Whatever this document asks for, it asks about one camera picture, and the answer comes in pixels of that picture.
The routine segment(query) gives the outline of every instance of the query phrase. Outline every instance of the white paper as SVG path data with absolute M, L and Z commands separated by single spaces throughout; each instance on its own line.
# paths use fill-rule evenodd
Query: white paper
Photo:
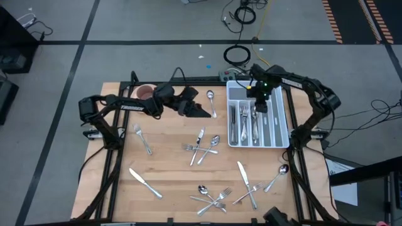
M 341 173 L 347 170 L 353 170 L 351 166 L 347 166 L 342 163 L 325 159 L 328 164 L 330 175 Z M 357 206 L 357 183 L 348 185 L 340 185 L 332 187 L 332 194 L 334 199 L 340 202 L 348 203 L 350 205 Z

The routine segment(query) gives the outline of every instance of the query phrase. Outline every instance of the silver spoon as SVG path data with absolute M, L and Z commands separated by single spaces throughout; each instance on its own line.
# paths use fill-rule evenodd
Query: silver spoon
M 209 150 L 213 147 L 219 144 L 220 141 L 220 136 L 216 135 L 211 139 L 211 146 L 209 146 L 208 151 L 204 152 L 204 154 L 202 155 L 202 157 L 200 158 L 200 160 L 198 161 L 197 165 L 200 165 L 202 163 L 202 161 L 205 159 L 207 153 L 209 152 Z
M 207 196 L 208 198 L 210 198 L 212 201 L 215 201 L 214 198 L 212 198 L 212 197 L 208 194 L 208 189 L 207 189 L 205 186 L 199 185 L 199 186 L 198 186 L 198 191 L 199 191 L 201 194 L 203 194 L 203 195 Z M 225 208 L 220 208 L 220 209 L 221 209 L 224 213 L 226 213 Z
M 266 188 L 264 188 L 264 192 L 268 192 L 268 190 L 271 188 L 271 186 L 274 184 L 274 182 L 276 181 L 276 179 L 281 176 L 281 175 L 285 175 L 287 172 L 289 171 L 289 165 L 287 164 L 283 164 L 279 167 L 279 173 L 278 175 L 275 176 L 275 178 L 268 184 L 268 186 Z
M 209 100 L 211 101 L 211 107 L 212 107 L 212 117 L 216 118 L 216 111 L 215 111 L 215 107 L 214 107 L 214 92 L 212 90 L 208 90 L 207 91 L 207 97 L 209 98 Z

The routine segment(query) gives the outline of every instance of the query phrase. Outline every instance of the black metal frame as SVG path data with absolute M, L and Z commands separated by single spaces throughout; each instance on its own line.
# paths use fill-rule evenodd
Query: black metal frame
M 135 76 L 135 74 L 131 74 L 132 78 L 131 78 L 131 82 L 121 82 L 120 83 L 120 87 L 119 87 L 119 96 L 123 96 L 124 91 L 127 89 L 127 87 L 129 87 L 129 94 L 132 92 L 134 86 L 137 85 L 144 85 L 147 83 L 153 83 L 155 85 L 158 85 L 159 83 L 162 82 L 139 82 L 138 78 Z M 240 77 L 239 79 L 244 79 L 244 80 L 248 80 L 248 77 Z M 177 79 L 174 78 L 172 79 L 172 81 L 170 82 L 170 84 L 172 85 L 185 85 L 185 82 L 182 79 Z M 219 77 L 193 77 L 193 78 L 188 78 L 187 79 L 187 85 L 191 85 L 191 86 L 226 86 L 226 82 L 221 82 L 219 80 Z M 295 107 L 293 105 L 293 98 L 291 95 L 291 90 L 289 87 L 287 86 L 283 86 L 284 90 L 286 91 L 286 98 L 288 100 L 288 105 L 289 105 L 289 110 L 290 110 L 290 120 L 292 123 L 293 127 L 297 126 L 297 121 L 296 121 L 296 112 L 295 112 Z M 119 120 L 119 116 L 120 116 L 120 111 L 117 110 L 115 111 L 114 114 L 114 119 L 113 119 L 113 126 L 117 126 L 118 125 L 118 120 Z M 125 130 L 127 130 L 127 126 L 128 126 L 128 118 L 129 118 L 129 111 L 125 111 L 124 113 L 124 119 L 123 119 L 123 128 Z M 125 142 L 125 136 L 123 137 L 123 147 L 121 149 L 117 150 L 117 157 L 116 159 L 119 159 L 120 161 L 116 161 L 116 164 L 118 166 L 120 166 L 121 164 L 121 156 L 122 156 L 122 152 L 124 149 L 124 142 Z M 112 152 L 113 150 L 108 150 L 107 151 L 107 156 L 106 156 L 106 162 L 105 162 L 105 166 L 104 166 L 104 172 L 102 174 L 102 182 L 101 182 L 101 186 L 105 185 L 107 179 L 108 179 L 108 175 L 109 175 L 109 171 L 110 171 L 110 165 L 111 165 L 111 159 L 112 159 Z M 294 158 L 291 157 L 292 153 L 291 151 L 288 151 L 288 159 L 290 161 L 294 161 Z M 297 155 L 298 155 L 298 160 L 299 160 L 299 165 L 300 165 L 300 171 L 301 171 L 301 175 L 303 176 L 303 180 L 305 181 L 305 183 L 307 184 L 308 187 L 310 187 L 309 185 L 309 181 L 308 181 L 308 172 L 307 172 L 307 166 L 306 166 L 306 162 L 305 162 L 305 158 L 304 158 L 304 154 L 302 151 L 297 151 Z M 43 226 L 59 226 L 59 225 L 100 225 L 102 223 L 111 223 L 112 222 L 112 217 L 113 217 L 113 211 L 114 211 L 114 204 L 116 201 L 116 195 L 117 195 L 117 186 L 118 186 L 118 181 L 119 181 L 119 174 L 120 174 L 120 168 L 118 168 L 117 171 L 117 176 L 115 177 L 113 184 L 112 184 L 112 189 L 111 189 L 111 197 L 110 197 L 110 201 L 109 201 L 109 208 L 107 210 L 107 217 L 106 218 L 101 218 L 102 215 L 102 206 L 103 206 L 103 201 L 104 201 L 104 197 L 102 197 L 102 200 L 100 201 L 100 204 L 98 205 L 98 207 L 96 208 L 96 213 L 95 213 L 95 219 L 93 220 L 82 220 L 82 219 L 72 219 L 69 222 L 58 222 L 58 223 L 49 223 L 49 224 L 40 224 Z M 298 220 L 299 222 L 304 222 L 306 221 L 306 219 L 304 218 L 304 214 L 303 214 L 303 207 L 302 207 L 302 199 L 300 196 L 300 190 L 299 190 L 299 185 L 298 183 L 295 181 L 295 179 L 292 177 L 292 185 L 293 185 L 293 193 L 295 194 L 295 205 L 296 205 L 296 211 L 297 211 L 297 216 L 298 216 Z M 318 222 L 316 221 L 316 215 L 315 215 L 315 209 L 311 203 L 311 201 L 309 199 L 307 199 L 307 205 L 308 205 L 308 211 L 310 214 L 310 221 L 313 222 Z M 146 223 L 136 223 L 136 225 L 161 225 L 161 226 L 170 226 L 170 225 L 195 225 L 195 224 L 201 224 L 201 223 L 173 223 L 173 219 L 172 218 L 168 218 L 166 223 L 161 223 L 161 222 L 146 222 Z M 257 223 L 255 218 L 251 219 L 251 223 L 213 223 L 214 225 L 221 225 L 221 226 L 226 226 L 226 225 L 236 225 L 236 226 L 254 226 L 254 225 L 266 225 L 266 223 Z

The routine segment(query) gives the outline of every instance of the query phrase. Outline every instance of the silverware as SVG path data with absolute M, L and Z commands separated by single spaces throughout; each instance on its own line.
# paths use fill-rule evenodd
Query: silverware
M 220 136 L 216 135 L 211 139 L 211 145 L 208 148 L 208 151 L 213 147 L 219 144 L 220 141 Z M 205 159 L 205 156 L 208 154 L 208 151 L 206 151 L 202 157 L 200 158 L 200 160 L 198 161 L 197 165 L 200 165 L 202 163 L 202 161 Z
M 236 107 L 231 105 L 231 144 L 237 144 L 237 124 L 236 124 Z
M 234 201 L 234 203 L 232 203 L 232 204 L 236 205 L 240 200 L 242 200 L 244 197 L 248 196 L 248 194 L 251 194 L 252 192 L 257 191 L 258 189 L 262 188 L 263 186 L 264 186 L 263 182 L 260 182 L 256 185 L 254 185 L 251 191 L 247 192 L 245 195 L 240 197 L 238 200 Z
M 207 196 L 208 198 L 210 198 L 212 201 L 214 200 L 214 198 L 212 198 L 212 197 L 208 194 L 208 189 L 207 189 L 205 186 L 203 186 L 203 185 L 198 186 L 198 191 L 199 191 L 201 194 L 203 194 L 203 195 Z M 226 207 L 226 205 L 225 205 L 224 207 L 218 207 L 218 208 L 220 208 L 224 213 L 226 213 L 226 210 L 224 209 L 225 207 Z
M 198 148 L 200 147 L 200 142 L 202 140 L 202 137 L 204 136 L 204 132 L 205 132 L 205 126 L 201 129 L 200 134 L 198 135 L 196 149 L 194 151 L 193 158 L 191 159 L 190 166 L 192 166 L 194 163 L 194 159 L 197 155 Z
M 289 171 L 289 165 L 283 164 L 279 167 L 279 173 L 275 176 L 275 178 L 269 182 L 266 188 L 264 188 L 264 192 L 268 192 L 269 189 L 272 187 L 272 185 L 275 183 L 276 179 L 278 179 L 279 176 L 285 175 Z
M 151 191 L 154 193 L 154 195 L 156 195 L 157 198 L 161 199 L 161 198 L 163 197 L 159 192 L 157 192 L 155 189 L 153 189 L 153 187 L 151 187 L 149 184 L 147 184 L 147 183 L 144 181 L 144 179 L 143 179 L 140 175 L 138 175 L 133 169 L 129 168 L 129 171 L 130 171 L 130 173 L 131 173 L 131 175 L 132 175 L 133 177 L 135 177 L 139 182 L 141 182 L 141 183 L 142 183 L 143 185 L 145 185 L 149 190 L 151 190 Z
M 145 145 L 146 152 L 147 152 L 149 155 L 152 155 L 151 148 L 149 148 L 148 143 L 145 141 L 145 139 L 144 139 L 144 137 L 143 137 L 143 132 L 142 132 L 140 126 L 139 126 L 138 124 L 134 124 L 133 127 L 134 127 L 134 131 L 136 131 L 136 134 L 139 135 L 140 138 L 141 138 L 141 140 L 143 141 L 143 143 L 144 143 L 144 145 Z
M 241 131 L 241 141 L 245 141 L 247 139 L 247 117 L 249 115 L 249 109 L 247 106 L 241 107 L 241 116 L 243 118 L 243 129 Z
M 241 176 L 243 177 L 244 183 L 246 184 L 247 191 L 251 191 L 250 190 L 250 185 L 249 185 L 249 180 L 247 178 L 247 174 L 246 174 L 246 171 L 244 170 L 243 165 L 239 161 L 237 162 L 237 165 L 239 166 Z M 253 197 L 252 193 L 250 193 L 250 199 L 251 199 L 251 204 L 253 206 L 253 210 L 256 210 L 257 209 L 257 203 L 254 200 L 254 197 Z
M 257 143 L 257 140 L 258 140 L 258 136 L 259 136 L 259 134 L 258 134 L 258 113 L 257 113 L 257 110 L 256 110 L 256 106 L 254 106 L 253 107 L 253 109 L 252 109 L 252 111 L 251 111 L 251 117 L 252 117 L 252 119 L 253 119 L 253 134 L 252 134 L 252 137 L 253 137 L 253 141 L 254 141 L 254 143 L 256 144 Z
M 190 196 L 190 198 L 191 198 L 191 199 L 194 199 L 194 200 L 196 200 L 196 201 L 206 202 L 206 203 L 209 203 L 209 204 L 212 203 L 212 202 L 210 202 L 210 201 L 208 201 L 208 200 L 203 200 L 202 198 L 197 198 L 197 197 L 194 197 L 194 196 Z M 223 204 L 223 203 L 220 203 L 220 202 L 216 202 L 216 203 L 214 204 L 214 206 L 217 207 L 217 208 L 220 208 L 220 209 L 223 211 L 223 210 L 225 210 L 224 208 L 226 207 L 226 204 Z
M 192 146 L 191 144 L 182 144 L 182 149 L 187 150 L 187 151 L 195 151 L 196 149 L 198 149 L 199 151 L 208 151 L 209 153 L 212 153 L 212 154 L 218 154 L 218 151 L 208 150 L 208 149 L 204 149 L 204 148 L 196 148 L 196 147 Z
M 212 205 L 215 205 L 215 203 L 218 202 L 219 200 L 226 198 L 231 192 L 232 190 L 230 188 L 226 188 L 225 190 L 223 190 L 221 193 L 219 193 L 217 199 L 215 199 L 212 203 L 210 203 L 209 205 L 198 211 L 197 215 L 201 217 Z
M 214 92 L 212 90 L 207 91 L 207 97 L 211 101 L 211 107 L 212 107 L 212 117 L 216 118 L 216 111 L 214 107 Z

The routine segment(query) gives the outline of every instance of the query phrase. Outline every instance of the butter knife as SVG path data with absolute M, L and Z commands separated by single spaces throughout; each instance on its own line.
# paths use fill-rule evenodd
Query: butter knife
M 195 148 L 195 151 L 194 151 L 194 154 L 193 154 L 193 158 L 191 159 L 190 166 L 192 166 L 193 163 L 194 163 L 194 159 L 195 159 L 195 157 L 197 155 L 198 148 L 200 147 L 200 142 L 202 140 L 202 137 L 204 136 L 204 132 L 205 132 L 205 126 L 201 129 L 200 134 L 198 135 L 197 145 L 196 145 L 196 148 Z
M 141 182 L 143 185 L 145 185 L 149 190 L 151 190 L 153 193 L 154 193 L 154 195 L 156 195 L 156 197 L 158 198 L 158 199 L 161 199 L 163 196 L 159 193 L 159 192 L 157 192 L 155 189 L 153 189 L 153 187 L 151 187 L 149 184 L 147 184 L 145 181 L 144 181 L 144 179 L 140 176 L 140 175 L 138 175 L 133 169 L 131 169 L 131 168 L 129 168 L 129 171 L 130 171 L 130 173 L 131 173 L 131 175 L 133 176 L 133 177 L 135 177 L 139 182 Z
M 246 184 L 247 191 L 250 192 L 251 190 L 250 190 L 249 180 L 248 180 L 248 178 L 247 178 L 246 171 L 244 170 L 244 167 L 243 167 L 243 165 L 241 164 L 241 162 L 238 161 L 238 162 L 237 162 L 237 165 L 239 166 L 239 170 L 240 170 L 241 176 L 243 177 L 244 183 Z M 256 209 L 257 209 L 257 203 L 256 203 L 256 201 L 254 200 L 253 193 L 250 193 L 249 196 L 250 196 L 250 199 L 251 199 L 251 204 L 252 204 L 252 206 L 253 206 L 253 210 L 256 210 Z

